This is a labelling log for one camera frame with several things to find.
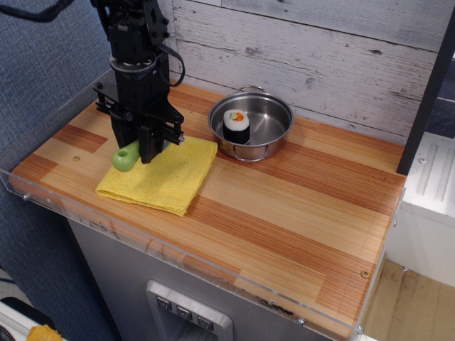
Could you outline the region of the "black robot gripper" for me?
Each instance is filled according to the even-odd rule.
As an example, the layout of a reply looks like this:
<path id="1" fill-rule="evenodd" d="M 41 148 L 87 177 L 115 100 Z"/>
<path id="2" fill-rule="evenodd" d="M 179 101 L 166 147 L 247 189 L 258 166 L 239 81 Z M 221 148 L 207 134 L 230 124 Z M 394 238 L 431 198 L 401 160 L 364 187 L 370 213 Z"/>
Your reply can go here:
<path id="1" fill-rule="evenodd" d="M 168 77 L 159 71 L 147 75 L 114 71 L 114 80 L 98 81 L 97 108 L 110 115 L 118 147 L 139 141 L 141 162 L 148 164 L 163 151 L 164 139 L 181 144 L 183 115 L 169 102 Z"/>

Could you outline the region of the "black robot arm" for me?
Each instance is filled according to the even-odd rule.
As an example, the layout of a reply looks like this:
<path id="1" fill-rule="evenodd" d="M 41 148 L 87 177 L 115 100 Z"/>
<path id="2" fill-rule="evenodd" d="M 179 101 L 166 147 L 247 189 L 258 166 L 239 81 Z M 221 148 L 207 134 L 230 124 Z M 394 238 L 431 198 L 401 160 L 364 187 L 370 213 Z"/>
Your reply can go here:
<path id="1" fill-rule="evenodd" d="M 108 114 L 118 146 L 139 145 L 139 157 L 150 163 L 165 143 L 184 140 L 183 115 L 168 100 L 172 83 L 165 46 L 168 19 L 157 1 L 93 1 L 111 48 L 114 84 L 97 83 L 97 108 Z"/>

